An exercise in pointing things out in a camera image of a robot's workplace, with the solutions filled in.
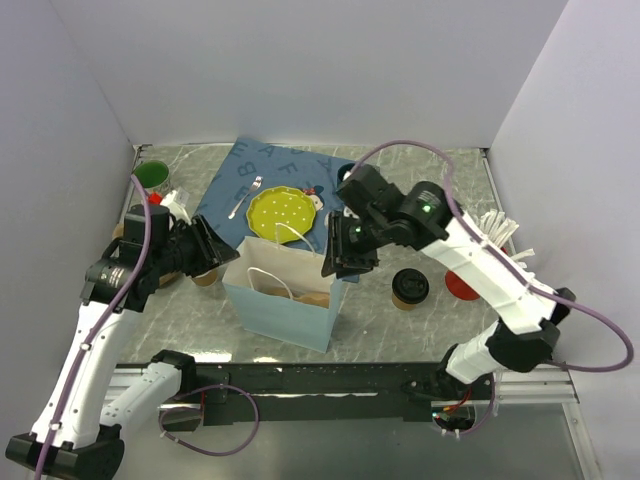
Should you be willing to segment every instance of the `blue placemat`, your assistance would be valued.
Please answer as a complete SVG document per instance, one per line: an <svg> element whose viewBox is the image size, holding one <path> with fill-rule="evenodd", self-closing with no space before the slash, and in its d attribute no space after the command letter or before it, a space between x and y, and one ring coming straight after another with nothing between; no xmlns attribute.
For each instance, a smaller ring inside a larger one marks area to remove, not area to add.
<svg viewBox="0 0 640 480"><path fill-rule="evenodd" d="M241 137L222 162L196 213L202 214L225 242L237 248L245 236L255 236L249 230L246 216L254 195L266 188L281 185L299 188L308 195L314 195L316 205L321 205L316 212L313 228L305 234L305 238L317 252L322 253L327 241L326 217L332 210L344 208L336 196L338 169L349 163L354 162ZM229 213L248 192L257 175L263 178L260 190L245 200L236 216L229 220ZM287 246L309 249L302 241L287 243Z"/></svg>

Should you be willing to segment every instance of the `polka dot plate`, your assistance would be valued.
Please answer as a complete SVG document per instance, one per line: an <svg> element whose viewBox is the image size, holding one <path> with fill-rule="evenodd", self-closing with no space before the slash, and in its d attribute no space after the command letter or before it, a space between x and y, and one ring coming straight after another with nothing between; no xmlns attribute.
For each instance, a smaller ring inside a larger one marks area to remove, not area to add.
<svg viewBox="0 0 640 480"><path fill-rule="evenodd" d="M316 209L313 200L293 187L274 187L256 195L249 209L249 228L260 238L276 241L276 223L284 223L304 235L313 226ZM288 228L278 228L280 243L299 240Z"/></svg>

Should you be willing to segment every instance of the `white wall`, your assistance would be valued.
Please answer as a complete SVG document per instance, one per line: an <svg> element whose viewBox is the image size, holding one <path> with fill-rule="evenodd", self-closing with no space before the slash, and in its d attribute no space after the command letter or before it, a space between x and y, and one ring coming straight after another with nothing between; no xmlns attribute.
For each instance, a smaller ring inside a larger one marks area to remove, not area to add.
<svg viewBox="0 0 640 480"><path fill-rule="evenodd" d="M569 286L640 340L640 2L571 0L490 150L505 208L539 277ZM601 365L617 338L585 315L562 325L560 354ZM575 374L606 479L640 474L638 361Z"/></svg>
<svg viewBox="0 0 640 480"><path fill-rule="evenodd" d="M134 143L489 146L566 0L52 0Z"/></svg>
<svg viewBox="0 0 640 480"><path fill-rule="evenodd" d="M28 432L108 242L133 151L46 0L0 2L0 442ZM0 478L24 469L2 456Z"/></svg>

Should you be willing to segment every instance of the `bag handle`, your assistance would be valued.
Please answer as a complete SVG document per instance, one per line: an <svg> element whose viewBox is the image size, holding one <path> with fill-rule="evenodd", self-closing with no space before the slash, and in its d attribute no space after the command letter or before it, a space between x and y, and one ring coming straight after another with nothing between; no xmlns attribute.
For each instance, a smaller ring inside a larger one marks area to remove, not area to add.
<svg viewBox="0 0 640 480"><path fill-rule="evenodd" d="M314 257L317 255L315 248L313 248L313 246L311 245L311 242L309 242L309 240L304 238L304 235L301 235L300 232L298 232L295 228L292 228L289 225L285 225L284 223L276 223L276 243L278 244L278 248L280 248L280 237L278 235L278 227L285 227L285 228L288 228L289 230L291 230L291 232L296 237L298 237L300 240L302 240L304 243L307 244L307 246L309 247L309 249L313 253Z"/></svg>
<svg viewBox="0 0 640 480"><path fill-rule="evenodd" d="M255 287L253 286L253 280L251 280L251 272L260 272L263 273L265 275L270 276L271 278L273 278L274 280L276 280L278 283L280 283L280 285L282 285L285 290L287 290L287 293L289 294L289 299L293 300L293 293L291 293L291 289L287 286L286 283L284 283L282 280L280 280L278 277L276 277L273 273L269 273L265 270L262 270L261 268L258 267L249 267L247 268L247 278L249 279L249 285L251 285L251 290L255 290Z"/></svg>

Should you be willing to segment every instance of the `green cup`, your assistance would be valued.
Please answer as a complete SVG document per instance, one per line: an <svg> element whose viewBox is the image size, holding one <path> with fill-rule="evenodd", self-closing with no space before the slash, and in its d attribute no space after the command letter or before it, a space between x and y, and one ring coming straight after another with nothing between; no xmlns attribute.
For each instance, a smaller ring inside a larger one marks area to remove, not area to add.
<svg viewBox="0 0 640 480"><path fill-rule="evenodd" d="M146 190L155 192L158 195L164 197L173 190L171 179L169 178L169 167L163 162L157 160L144 162L138 165L133 174L138 177L138 180Z"/></svg>

